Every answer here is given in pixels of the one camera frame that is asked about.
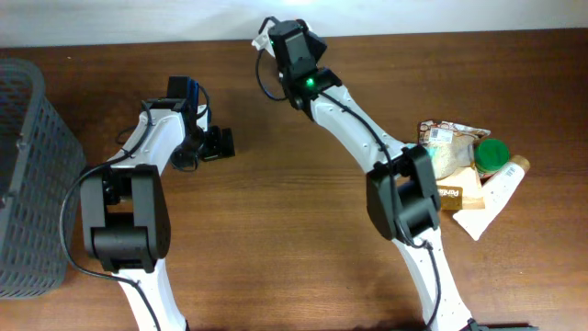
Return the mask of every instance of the brown tabletop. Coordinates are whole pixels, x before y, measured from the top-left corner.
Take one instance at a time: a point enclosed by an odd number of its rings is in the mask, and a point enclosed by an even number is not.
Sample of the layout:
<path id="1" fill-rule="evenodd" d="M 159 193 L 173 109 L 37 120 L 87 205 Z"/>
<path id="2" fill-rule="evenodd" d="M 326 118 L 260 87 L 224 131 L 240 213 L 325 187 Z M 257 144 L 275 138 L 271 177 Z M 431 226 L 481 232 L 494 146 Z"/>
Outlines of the brown tabletop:
<path id="1" fill-rule="evenodd" d="M 588 30 L 328 39 L 322 63 L 395 138 L 421 120 L 492 131 L 531 170 L 475 242 L 441 213 L 447 260 L 484 324 L 588 328 Z M 421 325 L 398 249 L 366 213 L 365 179 L 345 148 L 254 78 L 250 41 L 1 50 L 33 61 L 47 98 L 95 164 L 136 124 L 140 101 L 191 75 L 231 127 L 236 157 L 165 170 L 167 270 L 192 329 L 376 329 Z M 262 61 L 269 88 L 271 62 Z M 74 256 L 86 257 L 80 220 Z M 118 284 L 68 271 L 57 291 L 1 301 L 3 330 L 133 330 Z"/>

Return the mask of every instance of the food package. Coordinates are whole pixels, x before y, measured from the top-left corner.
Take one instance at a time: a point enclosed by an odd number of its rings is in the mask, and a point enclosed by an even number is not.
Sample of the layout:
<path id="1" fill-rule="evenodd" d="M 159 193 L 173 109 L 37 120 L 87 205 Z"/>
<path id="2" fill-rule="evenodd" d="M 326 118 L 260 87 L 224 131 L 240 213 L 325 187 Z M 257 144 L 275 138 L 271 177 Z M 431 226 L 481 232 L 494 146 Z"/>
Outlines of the food package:
<path id="1" fill-rule="evenodd" d="M 490 131 L 444 120 L 419 125 L 419 143 L 433 163 L 443 210 L 484 208 L 484 194 L 474 160 L 474 143 Z"/>

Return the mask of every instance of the barcode label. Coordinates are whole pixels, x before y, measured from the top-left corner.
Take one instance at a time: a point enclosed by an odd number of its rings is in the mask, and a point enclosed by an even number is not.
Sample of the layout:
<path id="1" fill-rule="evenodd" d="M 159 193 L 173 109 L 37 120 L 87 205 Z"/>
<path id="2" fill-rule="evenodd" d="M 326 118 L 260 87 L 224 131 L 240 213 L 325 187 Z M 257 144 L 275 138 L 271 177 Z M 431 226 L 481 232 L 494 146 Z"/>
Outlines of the barcode label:
<path id="1" fill-rule="evenodd" d="M 506 170 L 506 175 L 509 177 L 512 177 L 515 174 L 515 169 L 513 167 L 508 168 L 508 170 Z"/>
<path id="2" fill-rule="evenodd" d="M 433 128 L 429 136 L 430 143 L 451 143 L 453 131 L 447 129 Z"/>

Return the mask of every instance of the brown cap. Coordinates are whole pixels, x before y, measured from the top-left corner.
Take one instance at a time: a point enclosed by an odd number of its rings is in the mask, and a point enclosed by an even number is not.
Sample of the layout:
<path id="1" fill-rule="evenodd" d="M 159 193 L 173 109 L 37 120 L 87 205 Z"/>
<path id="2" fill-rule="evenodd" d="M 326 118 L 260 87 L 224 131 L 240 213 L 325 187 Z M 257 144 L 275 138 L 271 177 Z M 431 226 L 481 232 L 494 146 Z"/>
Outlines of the brown cap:
<path id="1" fill-rule="evenodd" d="M 520 165 L 525 171 L 525 173 L 529 171 L 529 168 L 531 167 L 531 163 L 529 162 L 529 160 L 525 159 L 521 155 L 514 155 L 513 157 L 511 157 L 511 162 Z"/>

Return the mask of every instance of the gray bin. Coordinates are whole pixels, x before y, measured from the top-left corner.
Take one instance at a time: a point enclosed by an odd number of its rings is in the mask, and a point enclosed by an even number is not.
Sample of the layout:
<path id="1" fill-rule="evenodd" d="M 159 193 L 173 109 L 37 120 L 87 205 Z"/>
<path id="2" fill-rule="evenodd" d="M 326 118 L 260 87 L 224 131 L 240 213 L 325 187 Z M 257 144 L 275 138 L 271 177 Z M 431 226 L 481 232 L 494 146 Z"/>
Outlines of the gray bin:
<path id="1" fill-rule="evenodd" d="M 85 166 L 82 145 L 45 98 L 40 70 L 0 60 L 0 299 L 57 288 L 67 261 L 59 213 L 66 189 Z M 79 192 L 65 218 L 68 245 Z"/>

